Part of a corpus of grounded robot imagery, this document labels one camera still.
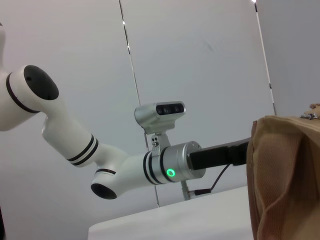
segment green light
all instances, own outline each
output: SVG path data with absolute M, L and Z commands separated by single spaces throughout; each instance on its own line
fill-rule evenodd
M 166 171 L 166 174 L 169 176 L 169 177 L 174 177 L 176 175 L 176 172 L 175 170 L 173 170 L 172 168 L 169 168 L 167 171 Z

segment camera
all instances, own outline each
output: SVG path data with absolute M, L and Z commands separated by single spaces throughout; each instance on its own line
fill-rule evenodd
M 134 117 L 146 134 L 157 134 L 174 129 L 176 120 L 185 113 L 186 107 L 182 101 L 169 101 L 139 106 L 134 111 Z

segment camera lens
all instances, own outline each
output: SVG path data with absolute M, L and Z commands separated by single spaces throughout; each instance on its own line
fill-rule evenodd
M 164 107 L 164 108 L 163 108 L 163 112 L 164 112 L 164 114 L 171 114 L 171 109 L 170 109 L 170 107 L 169 107 L 169 106 Z
M 179 104 L 179 110 L 180 110 L 180 113 L 183 113 L 185 111 L 185 108 L 182 104 Z
M 156 106 L 156 112 L 157 112 L 159 115 L 163 115 L 163 114 L 164 114 L 164 111 L 162 110 L 162 107 L 161 107 L 161 106 Z
M 175 105 L 174 106 L 174 112 L 177 114 L 177 113 L 180 113 L 180 108 L 178 105 Z

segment black stripe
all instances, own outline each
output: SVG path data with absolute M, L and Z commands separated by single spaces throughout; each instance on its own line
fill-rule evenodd
M 29 113 L 32 113 L 32 114 L 37 114 L 37 113 L 40 113 L 39 111 L 35 111 L 35 110 L 32 110 L 28 107 L 26 107 L 25 105 L 23 105 L 22 102 L 20 102 L 18 100 L 18 98 L 15 96 L 14 92 L 12 91 L 11 89 L 11 86 L 10 86 L 10 75 L 12 74 L 12 72 L 6 77 L 6 81 L 5 81 L 5 85 L 6 85 L 6 89 L 8 90 L 8 93 L 10 95 L 10 97 L 12 98 L 12 100 L 20 107 L 22 108 L 23 110 L 29 112 Z
M 157 185 L 155 183 L 153 183 L 150 179 L 150 177 L 148 176 L 148 173 L 147 173 L 147 167 L 146 167 L 146 162 L 147 162 L 147 156 L 150 152 L 148 151 L 145 155 L 144 155 L 144 158 L 143 158 L 143 171 L 144 171 L 144 175 L 146 177 L 146 179 L 153 185 Z
M 87 161 L 95 153 L 95 151 L 98 148 L 98 145 L 99 145 L 99 141 L 98 141 L 98 139 L 95 139 L 95 145 L 94 145 L 94 148 L 92 149 L 92 151 L 84 159 L 82 159 L 81 161 L 72 163 L 72 165 L 78 166 L 80 164 L 83 164 L 85 161 Z
M 90 140 L 89 144 L 85 147 L 85 149 L 82 152 L 80 152 L 77 156 L 74 156 L 73 158 L 69 158 L 67 160 L 71 162 L 71 161 L 75 161 L 75 160 L 79 159 L 80 157 L 82 157 L 89 150 L 89 148 L 91 147 L 94 140 L 95 140 L 95 138 L 91 134 L 91 140 Z
M 161 183 L 161 182 L 156 178 L 156 175 L 155 175 L 155 173 L 154 173 L 154 170 L 152 169 L 152 154 L 150 154 L 150 156 L 149 156 L 149 171 L 150 171 L 151 177 L 153 178 L 153 180 L 154 180 L 157 184 L 163 184 L 163 183 Z
M 162 172 L 163 176 L 165 177 L 165 179 L 167 179 L 169 182 L 171 182 L 171 183 L 176 183 L 176 181 L 172 181 L 172 180 L 167 176 L 166 171 L 165 171 L 165 166 L 164 166 L 164 154 L 165 154 L 165 150 L 166 150 L 167 148 L 168 148 L 168 146 L 165 147 L 165 148 L 162 150 L 161 154 L 160 154 L 160 168 L 161 168 L 161 172 Z
M 105 168 L 98 169 L 95 173 L 100 173 L 100 172 L 106 172 L 106 173 L 113 174 L 113 175 L 116 174 L 115 171 L 112 171 L 110 169 L 105 169 Z

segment white table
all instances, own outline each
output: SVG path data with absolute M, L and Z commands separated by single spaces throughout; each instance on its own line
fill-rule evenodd
M 247 187 L 159 207 L 90 227 L 88 240 L 106 239 L 253 240 Z

